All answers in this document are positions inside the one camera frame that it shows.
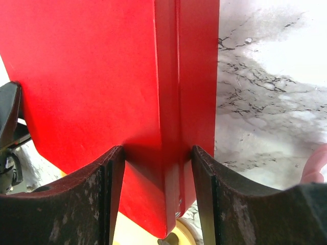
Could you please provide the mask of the yellow tray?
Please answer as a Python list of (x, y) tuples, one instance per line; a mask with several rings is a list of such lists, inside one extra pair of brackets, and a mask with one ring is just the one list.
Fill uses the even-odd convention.
[(192, 171), (162, 194), (131, 166), (125, 169), (114, 244), (203, 244)]

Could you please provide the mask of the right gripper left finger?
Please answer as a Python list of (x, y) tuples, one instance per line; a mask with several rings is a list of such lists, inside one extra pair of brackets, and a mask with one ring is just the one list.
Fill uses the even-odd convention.
[(114, 146), (33, 192), (1, 195), (1, 244), (112, 244), (124, 170)]

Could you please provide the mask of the pink silicone tongs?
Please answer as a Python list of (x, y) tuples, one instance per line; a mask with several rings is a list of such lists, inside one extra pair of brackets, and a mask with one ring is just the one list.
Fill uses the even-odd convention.
[(326, 143), (316, 149), (303, 168), (300, 183), (326, 183)]

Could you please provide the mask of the red box lid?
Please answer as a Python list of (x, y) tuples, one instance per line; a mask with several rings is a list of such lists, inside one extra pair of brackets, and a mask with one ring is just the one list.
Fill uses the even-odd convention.
[(122, 145), (127, 166), (171, 190), (176, 17), (175, 1), (1, 1), (1, 58), (40, 155), (69, 174)]

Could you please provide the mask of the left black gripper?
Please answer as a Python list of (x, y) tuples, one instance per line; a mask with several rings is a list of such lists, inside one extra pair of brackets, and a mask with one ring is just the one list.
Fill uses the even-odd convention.
[(1, 86), (1, 139), (13, 139), (1, 148), (1, 194), (24, 180), (21, 162), (14, 151), (30, 141), (31, 136), (26, 125), (17, 125), (20, 99), (18, 83), (8, 82)]

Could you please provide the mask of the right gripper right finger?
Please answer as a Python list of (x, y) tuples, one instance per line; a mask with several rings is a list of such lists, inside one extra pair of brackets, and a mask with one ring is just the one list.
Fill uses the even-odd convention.
[(192, 148), (192, 170), (205, 244), (326, 244), (326, 185), (277, 190)]

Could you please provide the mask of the red chocolate box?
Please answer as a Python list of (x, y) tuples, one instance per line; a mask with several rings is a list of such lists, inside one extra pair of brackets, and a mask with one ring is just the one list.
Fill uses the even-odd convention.
[(178, 62), (182, 179), (181, 213), (195, 201), (191, 150), (213, 154), (215, 142), (219, 1), (178, 3)]

